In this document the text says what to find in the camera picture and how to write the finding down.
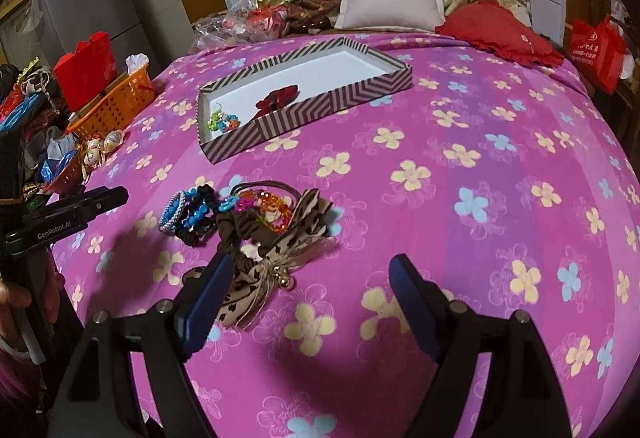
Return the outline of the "person's left hand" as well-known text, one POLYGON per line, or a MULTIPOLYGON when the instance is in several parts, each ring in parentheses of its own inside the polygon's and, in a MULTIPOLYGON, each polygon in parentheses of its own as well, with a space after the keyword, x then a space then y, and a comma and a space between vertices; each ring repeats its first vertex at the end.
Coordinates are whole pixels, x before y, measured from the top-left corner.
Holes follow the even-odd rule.
MULTIPOLYGON (((61 291, 65 277, 56 270, 55 265, 47 265, 46 283, 42 291, 43 313, 47 322, 58 320, 61 305, 61 291)), ((22 333, 16 322, 18 310, 26 309, 32 302, 32 296, 24 287, 1 282, 1 337, 16 351, 26 351, 22 333)))

